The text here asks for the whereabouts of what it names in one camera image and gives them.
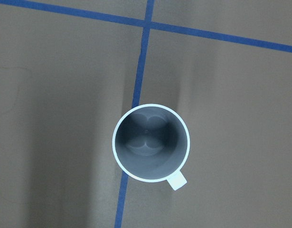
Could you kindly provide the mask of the white mug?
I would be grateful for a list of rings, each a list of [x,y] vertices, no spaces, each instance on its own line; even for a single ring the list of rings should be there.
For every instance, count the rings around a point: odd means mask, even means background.
[[[143,104],[127,111],[112,137],[116,162],[130,177],[147,183],[167,181],[173,190],[187,180],[181,169],[190,150],[184,120],[160,104]]]

